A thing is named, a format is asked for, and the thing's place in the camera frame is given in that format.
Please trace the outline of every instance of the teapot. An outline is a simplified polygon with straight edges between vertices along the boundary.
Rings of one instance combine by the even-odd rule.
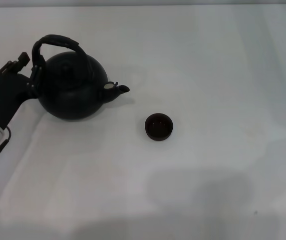
[[[47,61],[40,54],[42,44],[65,47]],[[103,104],[129,92],[129,88],[108,81],[100,63],[87,55],[78,42],[61,35],[47,35],[32,50],[33,69],[42,69],[38,82],[39,102],[52,115],[65,120],[78,120],[95,113]]]

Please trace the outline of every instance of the robotic arm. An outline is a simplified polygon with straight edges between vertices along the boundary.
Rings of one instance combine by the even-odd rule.
[[[27,53],[23,52],[18,61],[9,61],[0,69],[0,153],[10,140],[11,131],[8,124],[20,105],[28,99],[39,97],[37,85],[42,67],[35,65],[30,78],[18,73],[29,61]],[[1,143],[5,129],[8,129],[9,137]]]

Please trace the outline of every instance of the teapot handle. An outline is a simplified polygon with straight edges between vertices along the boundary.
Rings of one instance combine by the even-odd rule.
[[[42,44],[65,47],[74,50],[86,62],[88,79],[92,77],[91,76],[93,74],[92,65],[87,59],[87,54],[79,46],[79,43],[70,39],[69,37],[61,35],[50,34],[45,37],[42,37],[39,41],[37,41],[34,44],[32,50],[33,67],[39,66],[42,67],[44,70],[46,70],[46,61],[44,57],[41,55],[41,49],[40,49]]]

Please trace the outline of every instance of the white backdrop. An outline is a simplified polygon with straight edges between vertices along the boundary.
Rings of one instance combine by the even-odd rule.
[[[47,34],[131,91],[80,122],[19,109],[0,240],[286,240],[286,4],[0,8],[0,67]]]
[[[286,4],[286,0],[0,0],[0,7],[123,6],[191,4]]]

